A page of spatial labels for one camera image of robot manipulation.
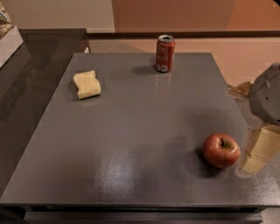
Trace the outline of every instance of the beige floor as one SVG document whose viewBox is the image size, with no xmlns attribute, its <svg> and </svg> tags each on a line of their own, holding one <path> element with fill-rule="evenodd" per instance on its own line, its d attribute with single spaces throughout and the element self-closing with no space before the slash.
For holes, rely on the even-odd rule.
<svg viewBox="0 0 280 224">
<path fill-rule="evenodd" d="M 154 53 L 155 39 L 90 40 L 92 53 Z M 177 53 L 211 53 L 226 82 L 236 86 L 254 81 L 280 61 L 280 38 L 176 39 Z M 280 209 L 262 211 L 263 224 L 280 223 Z"/>
</svg>

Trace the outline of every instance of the cardboard box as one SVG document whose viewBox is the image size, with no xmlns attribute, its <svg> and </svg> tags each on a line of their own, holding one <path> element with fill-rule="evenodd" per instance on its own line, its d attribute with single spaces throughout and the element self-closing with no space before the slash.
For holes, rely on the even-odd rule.
<svg viewBox="0 0 280 224">
<path fill-rule="evenodd" d="M 0 39 L 0 67 L 3 66 L 22 43 L 24 43 L 24 41 L 16 26 Z"/>
</svg>

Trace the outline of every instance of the yellow sponge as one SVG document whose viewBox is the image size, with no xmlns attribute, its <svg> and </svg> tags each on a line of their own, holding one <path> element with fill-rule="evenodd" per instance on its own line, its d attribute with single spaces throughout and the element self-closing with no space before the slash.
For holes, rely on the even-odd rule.
<svg viewBox="0 0 280 224">
<path fill-rule="evenodd" d="M 95 71 L 89 71 L 85 73 L 77 73 L 73 77 L 73 82 L 78 88 L 78 97 L 80 100 L 90 96 L 99 95 L 102 92 L 100 83 L 95 76 Z"/>
</svg>

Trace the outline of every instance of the red soda can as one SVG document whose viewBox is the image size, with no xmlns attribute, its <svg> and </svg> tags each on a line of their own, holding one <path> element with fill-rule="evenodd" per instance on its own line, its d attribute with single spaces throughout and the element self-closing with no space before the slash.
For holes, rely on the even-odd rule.
<svg viewBox="0 0 280 224">
<path fill-rule="evenodd" d="M 173 36 L 161 35 L 157 40 L 156 69 L 167 73 L 172 70 L 175 40 Z"/>
</svg>

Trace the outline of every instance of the red apple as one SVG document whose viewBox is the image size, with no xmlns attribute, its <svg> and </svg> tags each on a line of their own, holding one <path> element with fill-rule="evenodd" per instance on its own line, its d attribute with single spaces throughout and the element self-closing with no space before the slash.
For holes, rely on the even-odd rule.
<svg viewBox="0 0 280 224">
<path fill-rule="evenodd" d="M 231 136 L 217 133 L 204 141 L 203 155 L 210 165 L 223 169 L 237 162 L 240 147 Z"/>
</svg>

